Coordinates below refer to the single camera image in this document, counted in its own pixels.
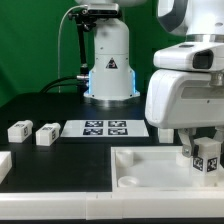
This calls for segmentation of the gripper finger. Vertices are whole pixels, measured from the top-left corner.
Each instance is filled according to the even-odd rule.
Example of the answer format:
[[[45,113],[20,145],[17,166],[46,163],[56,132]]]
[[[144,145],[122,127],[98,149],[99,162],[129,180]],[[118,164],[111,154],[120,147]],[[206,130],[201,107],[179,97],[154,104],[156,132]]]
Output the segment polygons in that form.
[[[216,127],[216,133],[214,135],[214,139],[221,143],[224,142],[224,127]]]
[[[182,154],[190,158],[194,152],[194,135],[196,134],[195,128],[183,128],[178,130],[178,135],[182,143]]]

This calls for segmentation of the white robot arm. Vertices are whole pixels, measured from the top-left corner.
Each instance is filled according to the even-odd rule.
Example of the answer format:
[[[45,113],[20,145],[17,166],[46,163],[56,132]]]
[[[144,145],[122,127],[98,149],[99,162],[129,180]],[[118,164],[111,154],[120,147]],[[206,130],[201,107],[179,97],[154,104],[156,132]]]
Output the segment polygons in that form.
[[[84,97],[101,104],[137,98],[129,29],[119,16],[122,7],[146,0],[75,1],[84,7],[81,27],[94,30],[95,63]],[[157,19],[186,40],[154,54],[145,117],[159,129],[176,129],[190,157],[197,128],[224,125],[224,0],[158,0]]]

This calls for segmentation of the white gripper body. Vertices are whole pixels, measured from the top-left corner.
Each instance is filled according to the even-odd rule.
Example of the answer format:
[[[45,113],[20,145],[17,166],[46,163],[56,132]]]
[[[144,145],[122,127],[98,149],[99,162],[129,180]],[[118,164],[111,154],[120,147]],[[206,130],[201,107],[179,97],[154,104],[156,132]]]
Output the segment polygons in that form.
[[[162,129],[224,125],[224,88],[209,73],[156,71],[149,82],[145,117]]]

